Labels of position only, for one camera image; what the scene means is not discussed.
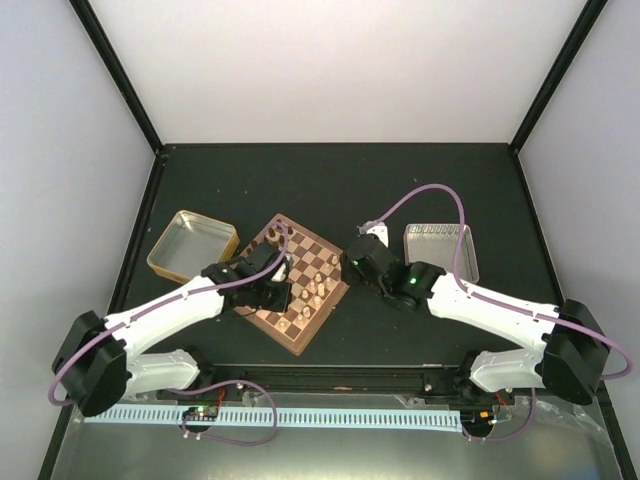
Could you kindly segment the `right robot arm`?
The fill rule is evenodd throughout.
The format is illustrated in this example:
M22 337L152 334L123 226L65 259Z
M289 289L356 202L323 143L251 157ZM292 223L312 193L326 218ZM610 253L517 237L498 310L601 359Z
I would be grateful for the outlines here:
M509 351L468 356L454 379L461 400L476 403L508 388L544 388L573 404L592 403L610 348L583 303L518 300L459 280L436 265L404 263L374 234L357 238L340 263L347 284L365 285L397 308L423 309L514 344Z

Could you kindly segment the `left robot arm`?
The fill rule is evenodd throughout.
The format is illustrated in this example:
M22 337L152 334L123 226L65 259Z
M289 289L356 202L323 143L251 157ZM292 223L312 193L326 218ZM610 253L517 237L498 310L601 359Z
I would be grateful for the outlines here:
M207 397L213 372L184 348L154 353L152 347L203 320L237 307L284 312L291 301L288 274L292 259L267 242L247 256L219 262L176 290L144 305L99 317L93 311L72 323L52 363L52 404L75 405L97 416L122 398L158 390ZM58 387L66 399L55 396Z

